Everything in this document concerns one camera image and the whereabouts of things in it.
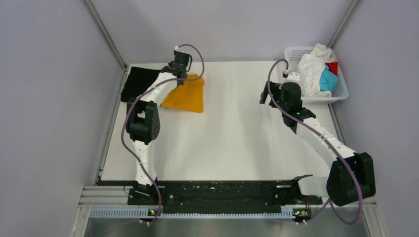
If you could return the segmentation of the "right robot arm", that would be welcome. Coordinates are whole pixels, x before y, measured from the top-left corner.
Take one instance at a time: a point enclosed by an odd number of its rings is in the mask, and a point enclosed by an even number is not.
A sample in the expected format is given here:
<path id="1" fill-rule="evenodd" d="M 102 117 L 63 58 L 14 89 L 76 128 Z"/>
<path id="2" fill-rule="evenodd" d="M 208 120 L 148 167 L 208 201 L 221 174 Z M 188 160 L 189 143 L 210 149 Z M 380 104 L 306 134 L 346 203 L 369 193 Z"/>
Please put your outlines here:
<path id="1" fill-rule="evenodd" d="M 374 163 L 364 152 L 358 153 L 328 132 L 309 109 L 303 107 L 301 89 L 296 82 L 268 81 L 260 96 L 260 104 L 269 99 L 269 106 L 279 109 L 283 122 L 294 134 L 309 144 L 329 167 L 327 177 L 306 175 L 290 189 L 295 203 L 304 203 L 309 196 L 328 198 L 344 206 L 376 194 Z"/>

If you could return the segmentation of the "orange t shirt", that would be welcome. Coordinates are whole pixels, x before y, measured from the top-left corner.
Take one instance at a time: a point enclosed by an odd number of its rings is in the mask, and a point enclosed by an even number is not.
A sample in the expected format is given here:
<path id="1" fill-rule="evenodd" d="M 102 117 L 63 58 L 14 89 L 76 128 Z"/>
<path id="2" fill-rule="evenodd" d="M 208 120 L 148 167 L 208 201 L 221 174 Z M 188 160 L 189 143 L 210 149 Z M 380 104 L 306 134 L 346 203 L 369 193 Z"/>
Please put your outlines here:
<path id="1" fill-rule="evenodd" d="M 161 103 L 162 107 L 194 113 L 204 111 L 205 79 L 187 80 L 172 90 Z"/>

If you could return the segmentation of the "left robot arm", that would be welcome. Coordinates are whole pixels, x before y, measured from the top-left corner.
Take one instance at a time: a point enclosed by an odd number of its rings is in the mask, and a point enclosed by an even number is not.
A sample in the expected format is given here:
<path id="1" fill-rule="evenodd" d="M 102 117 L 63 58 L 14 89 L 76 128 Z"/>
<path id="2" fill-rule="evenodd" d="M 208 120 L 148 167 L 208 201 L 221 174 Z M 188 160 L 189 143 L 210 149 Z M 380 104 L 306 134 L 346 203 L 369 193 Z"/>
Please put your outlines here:
<path id="1" fill-rule="evenodd" d="M 121 134 L 128 134 L 133 148 L 129 148 L 124 139 L 121 141 L 136 160 L 133 190 L 146 204 L 162 203 L 150 155 L 153 141 L 161 130 L 159 106 L 170 92 L 183 85 L 193 61 L 193 57 L 184 51 L 175 50 L 173 54 L 174 59 L 159 70 L 132 67 L 122 91 L 126 118 Z"/>

